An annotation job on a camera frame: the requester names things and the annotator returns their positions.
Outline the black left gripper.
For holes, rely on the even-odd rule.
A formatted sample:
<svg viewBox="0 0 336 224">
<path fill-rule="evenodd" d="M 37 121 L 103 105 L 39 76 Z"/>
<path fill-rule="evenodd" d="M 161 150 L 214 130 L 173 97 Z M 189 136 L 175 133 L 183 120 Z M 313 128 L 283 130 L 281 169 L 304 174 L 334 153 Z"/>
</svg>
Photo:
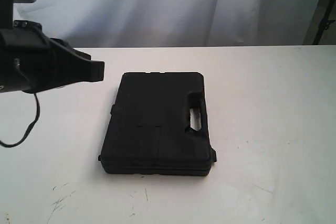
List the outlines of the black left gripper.
<svg viewBox="0 0 336 224">
<path fill-rule="evenodd" d="M 33 93 L 48 85 L 59 88 L 78 82 L 104 80 L 104 62 L 51 38 L 38 28 L 1 29 L 1 93 Z"/>
</svg>

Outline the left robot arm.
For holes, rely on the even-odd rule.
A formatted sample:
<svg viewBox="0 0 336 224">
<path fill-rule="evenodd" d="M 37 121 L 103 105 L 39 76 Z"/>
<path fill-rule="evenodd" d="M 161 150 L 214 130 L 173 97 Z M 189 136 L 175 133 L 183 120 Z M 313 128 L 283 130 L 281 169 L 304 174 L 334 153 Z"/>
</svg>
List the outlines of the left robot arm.
<svg viewBox="0 0 336 224">
<path fill-rule="evenodd" d="M 104 79 L 104 62 L 49 38 L 42 25 L 14 20 L 15 3 L 36 0 L 1 0 L 1 92 L 34 94 L 78 82 Z"/>
</svg>

